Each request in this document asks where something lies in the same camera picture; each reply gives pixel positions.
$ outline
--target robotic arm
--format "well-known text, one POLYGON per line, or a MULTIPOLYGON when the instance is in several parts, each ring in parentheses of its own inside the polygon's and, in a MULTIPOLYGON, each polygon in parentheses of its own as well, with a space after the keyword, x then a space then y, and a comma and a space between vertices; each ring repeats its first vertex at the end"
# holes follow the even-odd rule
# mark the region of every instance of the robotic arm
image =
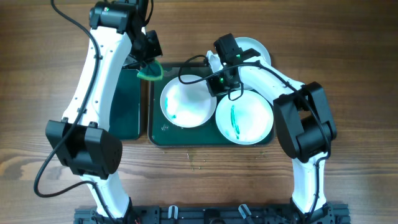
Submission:
MULTIPOLYGON (((150 62, 162 55, 155 31, 146 33, 143 29, 145 15, 143 17, 142 13, 146 12, 146 7, 147 2, 142 1, 99 2, 90 11, 91 34, 100 46, 101 63, 88 104, 86 108, 80 108, 95 63, 91 41, 78 87, 62 121, 49 121, 46 127, 47 139, 55 148, 71 128, 78 112, 84 110, 77 128, 56 155, 63 166, 71 168, 82 180, 97 183, 99 192, 89 186, 97 207, 84 212, 76 211, 75 214, 75 217, 85 217, 88 212, 89 222, 90 217, 100 217, 103 223, 140 223, 117 172, 123 151, 121 141, 110 135, 108 130, 111 103, 124 61, 150 62)), ((323 193, 325 161, 320 161, 320 158, 330 155, 323 137, 329 142, 336 138, 335 124, 323 88, 317 83, 304 85, 281 74, 253 49, 243 52, 231 34, 217 40, 215 47, 218 54, 208 52, 207 58, 213 72, 220 72, 220 75, 207 80, 210 93, 213 96, 229 94, 231 90, 250 85, 273 104, 278 140, 293 162, 295 185, 291 209, 300 215, 300 218, 295 219, 305 220, 306 214, 312 214, 313 211, 314 214, 323 213, 322 208, 326 204, 323 193), (226 69, 242 63, 251 63, 252 66, 226 69), (220 78, 226 80, 222 85, 220 78), (297 91, 287 88, 287 83, 297 91), (302 98, 308 100, 315 112, 303 120, 300 119, 299 111, 308 110, 308 105, 303 104, 302 98), (318 121, 324 133, 318 127, 318 121)), ((251 212, 245 208, 246 205, 239 207, 242 217, 247 223, 254 223, 248 221, 251 212)), ((171 207, 169 218, 176 220, 177 213, 178 210, 171 207)), ((162 217, 156 217, 158 221, 155 223, 160 223, 162 217)))
POLYGON ((215 47, 218 54, 209 51, 207 61, 213 72, 224 72, 207 80, 210 93, 213 96, 229 94, 232 89, 249 85, 274 106, 278 140, 293 162, 292 201, 303 215, 318 210, 326 203, 323 193, 325 160, 321 160, 318 167, 315 164, 319 159, 328 156, 327 149, 330 146, 327 144, 336 138, 335 123, 323 88, 315 82, 304 85, 283 75, 253 49, 242 51, 232 34, 220 37, 215 42, 215 47), (250 66, 250 62, 257 62, 258 65, 250 66), (245 63, 248 65, 233 68, 245 63), (299 95, 310 102, 316 114, 300 119, 299 111, 309 108, 305 107, 299 95), (327 142, 323 139, 316 119, 323 126, 327 142))

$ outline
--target wooden table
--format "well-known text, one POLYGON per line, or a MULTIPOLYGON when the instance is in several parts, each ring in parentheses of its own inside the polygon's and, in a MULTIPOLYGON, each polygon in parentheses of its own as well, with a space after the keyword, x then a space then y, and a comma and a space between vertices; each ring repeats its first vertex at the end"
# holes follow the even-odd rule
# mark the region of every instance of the wooden table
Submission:
MULTIPOLYGON (((59 0, 59 8, 88 27, 95 2, 59 0)), ((75 208, 95 204, 87 187, 42 199, 32 186, 52 150, 45 125, 73 96, 88 38, 47 0, 1 4, 0 223, 71 223, 75 208)), ((261 41, 282 73, 321 83, 338 130, 327 199, 349 204, 353 223, 398 223, 397 25, 394 1, 156 0, 149 29, 163 62, 205 54, 232 32, 261 41)), ((287 203, 294 186, 277 140, 265 148, 165 150, 143 134, 124 142, 119 172, 134 205, 287 203)), ((54 159, 40 188, 77 181, 54 159)))

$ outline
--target green sponge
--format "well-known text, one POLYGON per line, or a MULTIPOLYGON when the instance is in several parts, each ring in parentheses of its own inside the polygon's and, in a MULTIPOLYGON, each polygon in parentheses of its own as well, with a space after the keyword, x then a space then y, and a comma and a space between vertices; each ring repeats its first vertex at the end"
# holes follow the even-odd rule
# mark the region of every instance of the green sponge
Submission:
POLYGON ((157 81, 163 79, 163 67, 162 65, 154 60, 151 63, 148 63, 147 66, 141 70, 137 74, 138 78, 148 80, 148 81, 157 81))

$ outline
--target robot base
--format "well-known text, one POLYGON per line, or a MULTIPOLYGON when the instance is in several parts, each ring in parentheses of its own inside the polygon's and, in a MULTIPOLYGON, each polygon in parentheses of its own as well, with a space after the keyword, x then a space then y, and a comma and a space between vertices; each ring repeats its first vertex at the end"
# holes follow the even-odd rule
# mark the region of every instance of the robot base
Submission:
MULTIPOLYGON (((303 223, 303 216, 292 204, 266 207, 181 207, 132 206, 127 216, 118 218, 120 224, 291 224, 303 223)), ((348 205, 326 203, 314 212, 311 223, 350 224, 348 205)), ((96 213, 96 207, 75 210, 74 224, 112 223, 96 213)))

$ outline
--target white bowl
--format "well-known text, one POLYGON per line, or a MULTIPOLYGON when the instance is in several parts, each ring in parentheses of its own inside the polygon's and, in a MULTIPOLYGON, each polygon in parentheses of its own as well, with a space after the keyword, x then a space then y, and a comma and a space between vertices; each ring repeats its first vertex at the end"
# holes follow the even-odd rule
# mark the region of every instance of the white bowl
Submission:
MULTIPOLYGON (((197 75, 182 75, 181 79, 191 82, 200 79, 197 75)), ((173 124, 193 128, 208 121, 217 107, 217 99, 211 97, 206 81, 184 85, 178 77, 164 87, 160 96, 160 108, 173 124)))
MULTIPOLYGON (((240 91, 231 93, 237 98, 240 91)), ((216 123, 222 135, 236 144, 250 145, 263 140, 274 124, 274 114, 268 101, 253 91, 243 91, 235 101, 228 95, 218 103, 216 123)))
POLYGON ((257 50, 261 56, 265 58, 266 62, 271 65, 271 56, 269 55, 268 50, 258 40, 250 37, 237 37, 235 38, 235 41, 243 51, 249 49, 257 50))

